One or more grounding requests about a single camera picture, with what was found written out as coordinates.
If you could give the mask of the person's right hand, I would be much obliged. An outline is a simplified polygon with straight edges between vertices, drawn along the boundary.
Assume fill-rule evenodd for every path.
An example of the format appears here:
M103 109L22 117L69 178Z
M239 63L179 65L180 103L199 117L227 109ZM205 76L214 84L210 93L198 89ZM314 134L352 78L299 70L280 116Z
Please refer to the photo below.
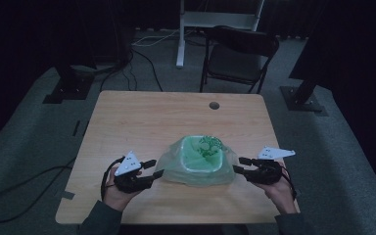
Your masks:
M293 198L292 186L287 179L282 176L278 182L271 185L257 184L257 187L264 191L264 194L281 214L297 213Z

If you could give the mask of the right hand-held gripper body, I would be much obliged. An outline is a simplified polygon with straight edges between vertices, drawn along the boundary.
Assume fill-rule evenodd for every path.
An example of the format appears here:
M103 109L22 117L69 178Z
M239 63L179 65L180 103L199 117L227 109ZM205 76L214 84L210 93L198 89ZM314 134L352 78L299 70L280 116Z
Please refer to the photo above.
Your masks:
M245 177L248 181L258 184L270 185L276 183L283 176L283 169L278 159L295 155L296 152L293 150L264 146L255 158L258 159L259 163L246 164L254 165L256 169L245 175Z

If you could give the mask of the white metal stand frame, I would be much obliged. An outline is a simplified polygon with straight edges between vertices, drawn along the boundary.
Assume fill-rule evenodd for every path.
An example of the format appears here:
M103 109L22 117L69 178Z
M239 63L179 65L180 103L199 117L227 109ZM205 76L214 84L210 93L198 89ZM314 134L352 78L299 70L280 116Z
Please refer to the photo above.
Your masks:
M228 25L240 29L256 31L265 0L258 0L258 5L253 14L234 14L216 12L194 12L185 10L185 0L179 0L179 40L176 56L176 67L184 67L185 58L185 28L186 27L214 27Z

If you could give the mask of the black folding chair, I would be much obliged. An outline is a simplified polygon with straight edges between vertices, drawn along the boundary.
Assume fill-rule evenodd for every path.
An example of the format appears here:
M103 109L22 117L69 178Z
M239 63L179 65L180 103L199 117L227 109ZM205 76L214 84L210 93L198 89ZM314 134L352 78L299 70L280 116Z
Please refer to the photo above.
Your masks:
M217 25L204 30L206 54L200 91L208 79L218 79L250 85L251 92L258 84L260 93L268 65L279 49L274 35L263 32Z

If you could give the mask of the black stand with base plate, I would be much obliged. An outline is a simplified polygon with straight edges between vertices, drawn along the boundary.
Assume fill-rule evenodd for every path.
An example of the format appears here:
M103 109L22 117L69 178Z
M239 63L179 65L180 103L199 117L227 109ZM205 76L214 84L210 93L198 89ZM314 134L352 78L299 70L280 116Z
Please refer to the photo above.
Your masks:
M77 71L71 66L56 67L60 76L52 93L46 95L43 104L61 104L65 100L85 100L94 81L94 74Z
M327 117L325 107L320 105L313 94L316 83L304 80L299 86L280 86L283 99L289 111L309 112Z

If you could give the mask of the person's left hand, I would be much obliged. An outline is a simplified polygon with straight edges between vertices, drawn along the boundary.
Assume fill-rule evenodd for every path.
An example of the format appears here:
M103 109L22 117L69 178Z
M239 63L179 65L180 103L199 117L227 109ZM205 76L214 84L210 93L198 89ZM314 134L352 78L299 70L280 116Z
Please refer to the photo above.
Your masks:
M119 191L114 183L116 168L110 170L108 180L105 183L105 194L103 202L110 208L123 212L129 202L140 194L140 191L133 193L124 193Z

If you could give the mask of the green plastic trash bag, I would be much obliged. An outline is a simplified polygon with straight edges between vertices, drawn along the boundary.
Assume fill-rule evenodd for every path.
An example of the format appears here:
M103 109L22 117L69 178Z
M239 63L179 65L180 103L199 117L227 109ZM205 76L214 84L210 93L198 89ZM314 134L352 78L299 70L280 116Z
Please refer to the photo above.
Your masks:
M186 183L185 179L187 173L183 170L180 161L180 147L184 137L170 145L166 152L162 154L156 170L164 170L164 180L189 185ZM223 143L222 147L225 153L225 162L222 171L217 174L217 183L214 185L230 184L235 178L235 172L232 166L237 163L237 154Z

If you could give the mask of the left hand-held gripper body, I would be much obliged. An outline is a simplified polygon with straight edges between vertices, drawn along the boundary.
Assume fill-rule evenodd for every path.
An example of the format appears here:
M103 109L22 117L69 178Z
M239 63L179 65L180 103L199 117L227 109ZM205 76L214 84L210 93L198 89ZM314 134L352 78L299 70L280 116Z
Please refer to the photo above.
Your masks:
M152 184L147 183L149 176L138 176L138 172L141 169L146 169L141 166L141 163L144 162L140 162L133 151L128 152L119 161L114 179L114 183L119 191L133 193L149 189L152 186Z

